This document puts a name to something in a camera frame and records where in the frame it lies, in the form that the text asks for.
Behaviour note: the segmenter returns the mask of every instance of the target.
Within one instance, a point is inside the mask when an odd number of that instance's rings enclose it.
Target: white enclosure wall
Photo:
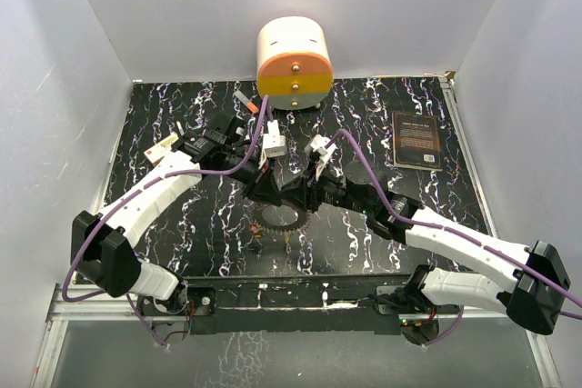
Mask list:
[[[580,0],[497,0],[457,76],[462,121],[500,235],[555,244],[577,295],[581,65]],[[560,319],[548,342],[564,385],[580,386],[580,322]]]
[[[89,0],[132,79],[252,79],[269,20],[306,15],[337,77],[457,70],[494,0]]]
[[[87,0],[0,0],[0,385],[27,386],[131,81]]]

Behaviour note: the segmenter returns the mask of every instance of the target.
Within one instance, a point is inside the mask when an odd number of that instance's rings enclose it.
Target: glass panel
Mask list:
[[[181,327],[158,329],[165,336]],[[167,353],[153,346],[139,323],[70,322],[52,386],[542,386],[526,332],[507,318],[467,318],[425,352],[406,346],[402,336],[372,333],[223,333],[180,340],[173,335],[176,351]]]

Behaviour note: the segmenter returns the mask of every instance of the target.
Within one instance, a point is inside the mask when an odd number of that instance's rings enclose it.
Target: orange and white cylinder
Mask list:
[[[305,17],[267,23],[256,41],[258,93],[276,109],[304,109],[326,98],[334,81],[324,31]]]

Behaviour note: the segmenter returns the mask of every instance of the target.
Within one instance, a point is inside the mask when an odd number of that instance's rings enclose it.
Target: book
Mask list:
[[[442,170],[437,118],[392,113],[394,165],[417,170]]]

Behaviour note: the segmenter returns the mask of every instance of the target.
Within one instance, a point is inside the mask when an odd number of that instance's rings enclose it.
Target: black marble surface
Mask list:
[[[177,130],[176,121],[201,128],[216,111],[227,110],[251,119],[252,129],[255,118],[233,98],[236,89],[259,102],[253,82],[135,85],[105,200],[117,199],[151,170],[144,151]],[[442,172],[392,165],[394,111],[438,118]],[[336,80],[318,110],[275,111],[275,117],[289,146],[279,162],[279,183],[305,167],[303,149],[313,135],[332,136],[344,127],[369,159],[388,171],[391,189],[420,198],[445,217],[487,231],[438,78]],[[347,142],[340,144],[331,162],[337,174],[355,156]],[[328,205],[312,215],[303,232],[287,240],[270,234],[257,240],[249,231],[250,203],[240,191],[235,181],[207,177],[162,213],[136,250],[184,276],[411,273],[427,262],[457,267],[429,252],[383,240],[366,228],[363,215]]]

